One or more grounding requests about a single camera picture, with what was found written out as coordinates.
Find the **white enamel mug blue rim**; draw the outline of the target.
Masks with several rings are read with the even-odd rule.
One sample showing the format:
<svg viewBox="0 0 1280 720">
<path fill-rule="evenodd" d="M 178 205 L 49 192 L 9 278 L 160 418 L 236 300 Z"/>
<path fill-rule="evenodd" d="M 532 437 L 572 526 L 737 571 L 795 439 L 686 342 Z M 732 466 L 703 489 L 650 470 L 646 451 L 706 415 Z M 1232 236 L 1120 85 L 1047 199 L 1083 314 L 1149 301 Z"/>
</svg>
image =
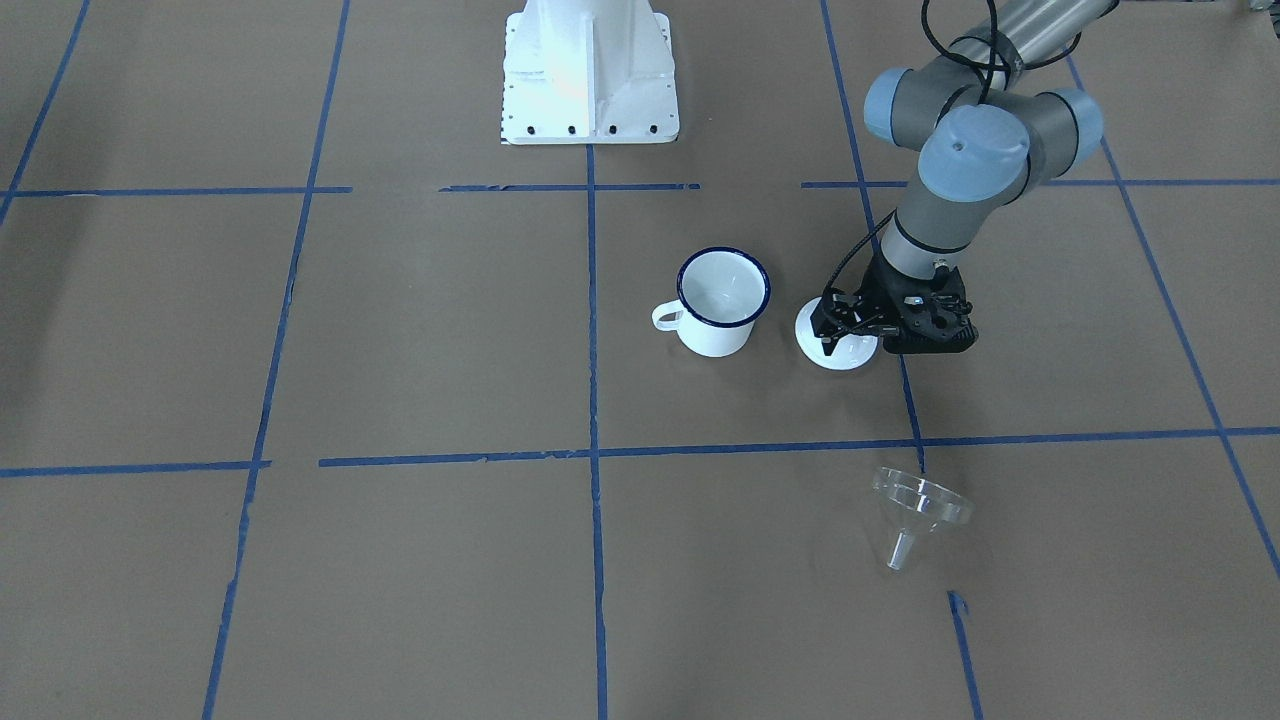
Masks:
<svg viewBox="0 0 1280 720">
<path fill-rule="evenodd" d="M 653 309 L 652 324 L 675 332 L 703 357 L 726 357 L 742 348 L 772 292 L 765 268 L 753 255 L 726 246 L 687 258 L 675 288 L 675 300 Z"/>
</svg>

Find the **clear plastic funnel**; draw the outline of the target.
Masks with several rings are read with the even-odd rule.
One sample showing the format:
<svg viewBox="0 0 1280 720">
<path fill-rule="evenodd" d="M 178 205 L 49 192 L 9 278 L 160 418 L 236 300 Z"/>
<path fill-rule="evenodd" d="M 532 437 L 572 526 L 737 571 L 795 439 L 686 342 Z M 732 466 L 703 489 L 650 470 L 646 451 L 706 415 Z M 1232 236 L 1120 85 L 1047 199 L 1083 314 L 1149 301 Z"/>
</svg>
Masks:
<svg viewBox="0 0 1280 720">
<path fill-rule="evenodd" d="M 892 530 L 884 559 L 891 571 L 908 569 L 923 538 L 972 520 L 975 505 L 965 496 L 900 469 L 879 468 L 872 492 L 882 519 Z"/>
</svg>

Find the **white enamel mug lid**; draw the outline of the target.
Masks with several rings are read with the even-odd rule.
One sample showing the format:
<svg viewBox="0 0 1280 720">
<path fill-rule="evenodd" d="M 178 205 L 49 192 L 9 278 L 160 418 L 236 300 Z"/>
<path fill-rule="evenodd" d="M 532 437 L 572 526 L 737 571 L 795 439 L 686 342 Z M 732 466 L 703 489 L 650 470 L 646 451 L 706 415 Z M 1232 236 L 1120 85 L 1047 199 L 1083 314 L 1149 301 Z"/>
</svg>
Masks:
<svg viewBox="0 0 1280 720">
<path fill-rule="evenodd" d="M 881 346 L 881 340 L 872 334 L 845 336 L 832 347 L 831 354 L 826 352 L 827 345 L 812 327 L 812 315 L 819 302 L 818 297 L 812 299 L 795 319 L 795 340 L 803 354 L 815 365 L 833 372 L 851 372 L 868 364 Z"/>
</svg>

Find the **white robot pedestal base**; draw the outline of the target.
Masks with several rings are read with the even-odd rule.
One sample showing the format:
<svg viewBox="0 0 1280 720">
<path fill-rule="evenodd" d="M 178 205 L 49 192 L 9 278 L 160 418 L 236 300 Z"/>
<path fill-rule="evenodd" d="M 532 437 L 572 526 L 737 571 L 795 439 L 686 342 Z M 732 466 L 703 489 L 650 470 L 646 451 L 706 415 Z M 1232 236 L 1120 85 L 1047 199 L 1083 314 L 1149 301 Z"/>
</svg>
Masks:
<svg viewBox="0 0 1280 720">
<path fill-rule="evenodd" d="M 502 143 L 678 138 L 672 28 L 649 1 L 527 1 L 503 37 Z"/>
</svg>

